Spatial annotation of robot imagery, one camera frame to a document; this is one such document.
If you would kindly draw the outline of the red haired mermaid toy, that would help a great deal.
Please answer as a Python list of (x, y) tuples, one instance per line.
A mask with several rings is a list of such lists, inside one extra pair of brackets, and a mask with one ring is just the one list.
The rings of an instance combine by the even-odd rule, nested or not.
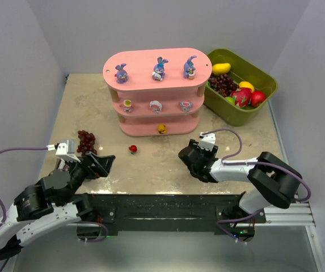
[(129, 149), (131, 154), (136, 154), (137, 151), (138, 151), (138, 148), (137, 148), (136, 145), (131, 145), (131, 146), (128, 147), (128, 149)]

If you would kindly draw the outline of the pink toy with blue bow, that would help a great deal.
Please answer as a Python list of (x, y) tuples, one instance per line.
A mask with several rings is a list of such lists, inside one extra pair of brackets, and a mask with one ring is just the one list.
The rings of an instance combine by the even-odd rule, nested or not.
[(179, 102), (179, 107), (181, 111), (183, 112), (189, 112), (191, 108), (193, 107), (193, 102), (191, 101), (180, 101)]

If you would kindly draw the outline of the pink toy with green centre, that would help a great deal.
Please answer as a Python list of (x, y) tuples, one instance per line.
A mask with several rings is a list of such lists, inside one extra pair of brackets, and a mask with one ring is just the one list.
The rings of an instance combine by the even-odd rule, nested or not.
[(133, 112), (133, 103), (129, 99), (125, 99), (120, 103), (120, 108), (125, 112), (125, 113), (132, 113)]

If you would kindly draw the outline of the pink toy with white frill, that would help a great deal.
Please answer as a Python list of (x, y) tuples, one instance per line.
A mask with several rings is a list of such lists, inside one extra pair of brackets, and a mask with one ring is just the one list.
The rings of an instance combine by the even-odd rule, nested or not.
[(160, 113), (163, 109), (163, 105), (161, 102), (158, 100), (153, 100), (149, 103), (149, 108), (154, 112), (154, 113)]

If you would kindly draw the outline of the purple bunny toy with cup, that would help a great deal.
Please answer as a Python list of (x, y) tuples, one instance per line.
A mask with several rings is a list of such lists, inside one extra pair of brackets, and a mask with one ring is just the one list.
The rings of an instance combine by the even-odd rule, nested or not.
[(194, 79), (196, 74), (196, 68), (194, 67), (193, 59), (196, 58), (196, 55), (190, 56), (184, 66), (183, 66), (183, 77), (186, 79)]

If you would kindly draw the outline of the purple bunny toy red bow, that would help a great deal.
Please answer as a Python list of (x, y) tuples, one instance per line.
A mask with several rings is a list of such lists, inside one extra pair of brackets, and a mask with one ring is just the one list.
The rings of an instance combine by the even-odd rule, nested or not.
[(129, 79), (128, 73), (124, 69), (125, 66), (126, 66), (126, 63), (122, 63), (120, 65), (115, 66), (115, 69), (117, 70), (117, 73), (115, 74), (117, 83), (123, 84), (123, 83), (127, 82)]

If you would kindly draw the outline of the purple bunny toy blue ears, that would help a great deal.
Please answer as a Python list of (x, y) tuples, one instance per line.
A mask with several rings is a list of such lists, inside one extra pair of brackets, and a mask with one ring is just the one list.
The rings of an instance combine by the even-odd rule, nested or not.
[(164, 65), (168, 63), (168, 60), (162, 57), (158, 57), (157, 62), (158, 63), (153, 68), (152, 78), (156, 81), (162, 81), (166, 75)]

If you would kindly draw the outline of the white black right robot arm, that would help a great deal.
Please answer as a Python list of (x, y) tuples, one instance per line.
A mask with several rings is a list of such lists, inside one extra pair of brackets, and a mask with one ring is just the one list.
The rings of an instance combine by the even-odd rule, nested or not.
[(254, 188), (243, 192), (239, 200), (222, 212), (221, 223), (249, 220), (264, 208), (288, 209), (302, 184), (302, 175), (270, 152), (247, 160), (223, 160), (216, 157), (218, 146), (201, 147), (193, 139), (178, 153), (191, 176), (205, 183), (249, 182)]

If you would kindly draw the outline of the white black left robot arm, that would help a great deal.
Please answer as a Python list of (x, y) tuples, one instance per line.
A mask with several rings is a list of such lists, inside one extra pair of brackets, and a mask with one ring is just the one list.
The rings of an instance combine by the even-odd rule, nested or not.
[(95, 202), (89, 194), (76, 195), (86, 180), (107, 177), (116, 157), (87, 152), (66, 169), (55, 169), (36, 184), (26, 187), (0, 218), (0, 261), (70, 223), (92, 222), (97, 218)]

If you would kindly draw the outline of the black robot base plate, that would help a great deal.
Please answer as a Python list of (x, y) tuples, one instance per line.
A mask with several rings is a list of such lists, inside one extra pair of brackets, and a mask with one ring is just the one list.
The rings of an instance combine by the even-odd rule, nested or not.
[(233, 208), (239, 194), (76, 194), (73, 202), (82, 220), (101, 223), (106, 233), (120, 232), (212, 232), (223, 234), (219, 220), (243, 215)]

